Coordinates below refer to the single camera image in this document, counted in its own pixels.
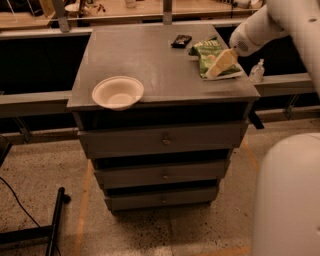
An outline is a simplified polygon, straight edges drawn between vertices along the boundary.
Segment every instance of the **floor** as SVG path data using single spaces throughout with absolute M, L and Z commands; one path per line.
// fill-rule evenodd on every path
M 0 176 L 40 225 L 50 225 L 56 194 L 71 196 L 64 205 L 58 248 L 63 256 L 246 256 L 250 254 L 255 181 L 267 150 L 279 140 L 319 132 L 320 119 L 250 125 L 220 186 L 208 204 L 112 215 L 78 140 L 54 133 L 14 145 Z M 31 228 L 10 190 L 0 182 L 0 232 Z M 0 254 L 45 255 L 46 245 L 0 246 Z

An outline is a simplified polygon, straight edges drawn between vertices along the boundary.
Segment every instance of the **clear bottle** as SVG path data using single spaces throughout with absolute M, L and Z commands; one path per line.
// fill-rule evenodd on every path
M 260 83 L 263 80 L 264 67 L 263 67 L 264 59 L 260 59 L 259 63 L 251 69 L 249 79 L 253 83 Z

